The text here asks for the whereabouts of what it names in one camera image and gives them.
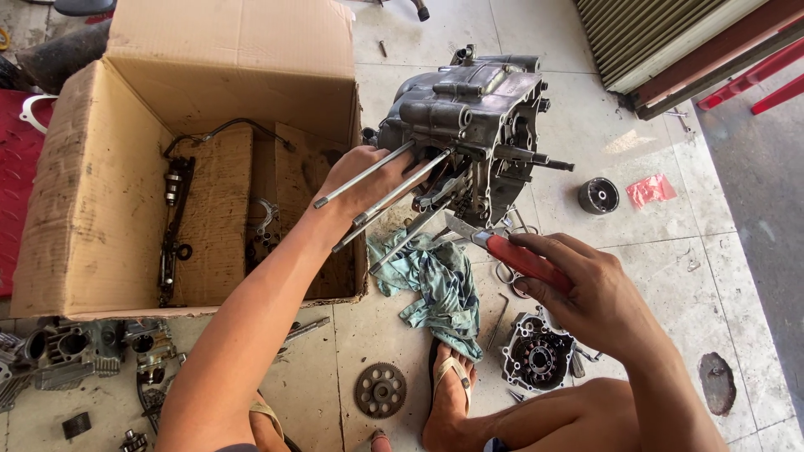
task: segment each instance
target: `cloth rag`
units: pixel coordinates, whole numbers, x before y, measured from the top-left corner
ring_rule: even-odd
[[[366,240],[373,264],[404,239],[404,228],[384,239]],[[400,312],[411,327],[429,327],[433,336],[473,363],[483,359],[478,345],[480,301],[472,267],[463,250],[451,241],[435,240],[423,232],[413,237],[374,275],[386,297],[400,290],[421,291],[421,299]]]

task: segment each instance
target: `sprocket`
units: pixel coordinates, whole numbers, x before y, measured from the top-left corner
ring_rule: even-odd
[[[355,385],[355,403],[373,419],[393,416],[402,408],[408,384],[395,365],[377,363],[369,366]]]

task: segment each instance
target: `utility knife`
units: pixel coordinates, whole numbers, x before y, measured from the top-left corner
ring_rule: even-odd
[[[496,257],[503,264],[508,265],[522,275],[534,277],[548,283],[565,297],[569,296],[569,291],[575,286],[558,267],[529,249],[512,244],[503,236],[469,226],[466,222],[450,214],[446,214],[445,217],[447,228],[485,249],[491,256]]]

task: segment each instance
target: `concrete floor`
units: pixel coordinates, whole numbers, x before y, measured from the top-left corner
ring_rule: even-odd
[[[412,4],[404,0],[384,8],[344,3],[355,12],[355,73],[364,125],[376,126],[385,116],[402,81],[446,64],[456,48],[468,43],[486,54],[543,55],[552,108],[539,115],[540,151],[577,167],[573,173],[534,170],[533,184],[517,200],[525,221],[542,233],[567,232],[619,256],[681,351],[699,395],[701,355],[716,351],[728,362],[736,400],[727,415],[712,419],[731,450],[804,450],[740,237],[695,118],[689,121],[693,132],[685,134],[676,118],[645,122],[620,110],[617,98],[601,86],[572,0],[431,2],[431,19],[425,23],[418,22]],[[67,23],[57,16],[46,6],[19,0],[0,5],[0,21],[6,20],[0,25],[9,29],[8,22],[16,21],[19,33],[36,37],[40,31],[42,39],[52,35],[48,23]],[[387,58],[377,47],[380,40]],[[691,111],[692,106],[687,102],[680,108]],[[625,195],[626,186],[657,173],[667,176],[676,198],[642,210],[624,200],[607,216],[587,215],[575,200],[577,188],[594,176],[612,179]],[[412,216],[404,205],[388,217]],[[395,226],[381,220],[371,232],[382,234]],[[429,225],[433,231],[442,227],[443,219]],[[479,342],[486,344],[503,308],[499,293],[510,293],[494,276],[493,258],[477,248],[467,253],[482,300]],[[305,452],[367,450],[366,440],[376,428],[389,434],[396,450],[421,450],[430,398],[426,362],[431,337],[398,318],[416,299],[410,292],[385,298],[372,282],[359,303],[299,313],[302,323],[326,316],[333,322],[294,342],[271,367],[261,389],[285,432]],[[494,345],[503,343],[507,325],[519,312],[534,310],[533,301],[512,297]],[[191,351],[208,321],[170,320],[178,349]],[[5,321],[0,327],[24,335],[31,322]],[[398,414],[373,421],[357,410],[353,393],[358,374],[380,361],[402,369],[410,393]],[[24,391],[16,408],[0,415],[6,450],[115,450],[125,429],[149,431],[139,416],[132,363],[129,359],[119,376],[88,378],[72,391]],[[626,378],[622,366],[606,357],[587,364],[586,371],[584,379],[566,384],[582,384],[594,376]],[[509,386],[500,378],[498,353],[489,353],[478,373],[471,416],[513,405]],[[90,412],[93,429],[73,443],[64,441],[59,423],[82,411]]]
[[[698,118],[804,429],[804,96],[749,111],[802,73],[799,60]]]

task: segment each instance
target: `sandal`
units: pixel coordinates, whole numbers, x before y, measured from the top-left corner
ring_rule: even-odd
[[[279,425],[279,418],[273,412],[273,409],[271,409],[271,407],[268,406],[268,404],[266,404],[266,403],[264,403],[262,401],[252,400],[252,404],[251,404],[250,407],[248,407],[248,411],[254,411],[254,412],[257,412],[257,413],[263,413],[263,414],[267,415],[268,418],[271,419],[271,424],[273,424],[273,428],[279,434],[279,438],[282,438],[283,441],[285,440],[285,434],[282,433],[282,426]]]
[[[466,370],[461,365],[461,362],[450,356],[444,360],[443,363],[441,363],[441,366],[438,367],[435,380],[433,380],[433,366],[436,363],[439,344],[441,344],[441,341],[437,338],[433,338],[433,345],[430,347],[430,388],[433,390],[433,399],[430,401],[430,412],[433,411],[433,402],[436,400],[436,388],[438,388],[438,384],[450,369],[455,369],[457,377],[461,379],[461,384],[463,384],[463,390],[466,392],[466,416],[469,416],[469,407],[472,402],[472,385],[470,383],[469,376],[466,375]]]

